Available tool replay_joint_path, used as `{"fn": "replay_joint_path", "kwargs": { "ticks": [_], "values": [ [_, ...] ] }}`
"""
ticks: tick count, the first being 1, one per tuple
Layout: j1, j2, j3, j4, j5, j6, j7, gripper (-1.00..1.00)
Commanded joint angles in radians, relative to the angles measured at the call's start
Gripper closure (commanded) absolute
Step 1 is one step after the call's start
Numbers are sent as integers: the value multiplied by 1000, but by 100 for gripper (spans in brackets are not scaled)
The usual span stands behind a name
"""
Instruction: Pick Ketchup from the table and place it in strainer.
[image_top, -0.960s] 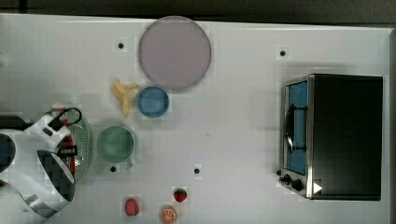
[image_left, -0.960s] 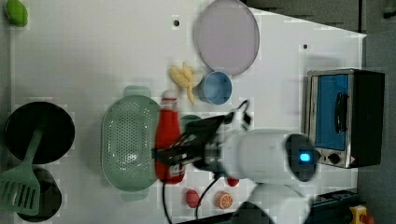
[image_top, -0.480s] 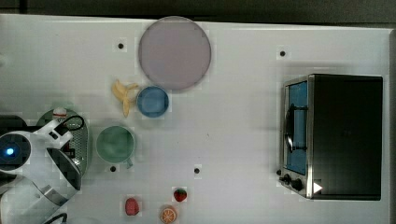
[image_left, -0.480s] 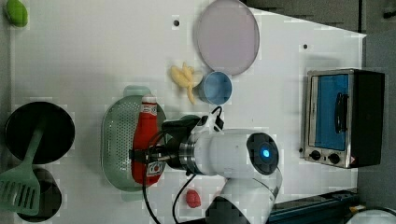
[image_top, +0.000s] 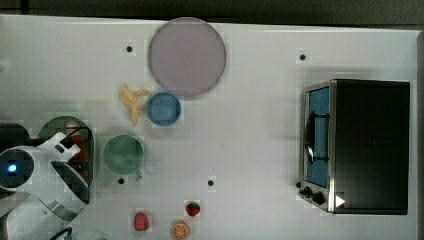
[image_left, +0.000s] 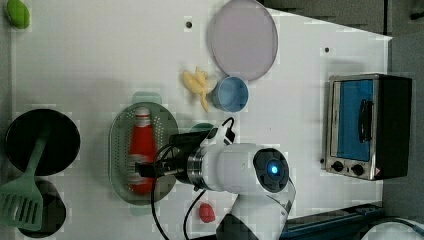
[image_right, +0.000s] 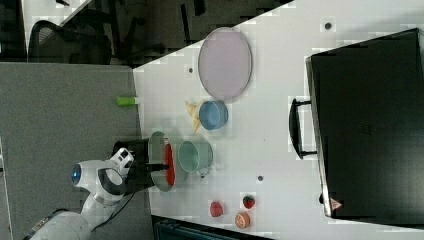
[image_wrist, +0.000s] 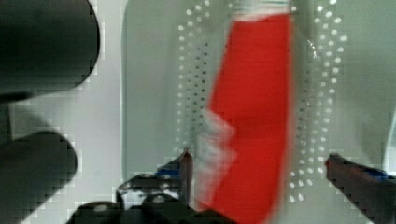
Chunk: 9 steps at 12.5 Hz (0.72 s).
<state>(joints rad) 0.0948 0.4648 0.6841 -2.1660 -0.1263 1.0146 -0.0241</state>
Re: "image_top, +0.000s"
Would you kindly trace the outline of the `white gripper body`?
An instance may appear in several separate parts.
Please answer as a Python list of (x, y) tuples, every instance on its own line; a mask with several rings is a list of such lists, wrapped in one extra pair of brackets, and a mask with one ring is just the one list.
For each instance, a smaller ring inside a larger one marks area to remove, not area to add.
[(39, 148), (47, 150), (56, 157), (56, 161), (61, 162), (70, 161), (81, 151), (73, 139), (62, 132), (56, 133), (50, 139), (39, 145)]

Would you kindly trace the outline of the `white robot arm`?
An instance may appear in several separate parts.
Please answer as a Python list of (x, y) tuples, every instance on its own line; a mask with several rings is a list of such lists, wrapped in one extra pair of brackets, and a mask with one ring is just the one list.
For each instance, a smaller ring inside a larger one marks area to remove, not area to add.
[(1, 240), (50, 240), (90, 203), (90, 189), (69, 164), (80, 152), (59, 132), (37, 146), (1, 153), (1, 188), (28, 197), (2, 218)]

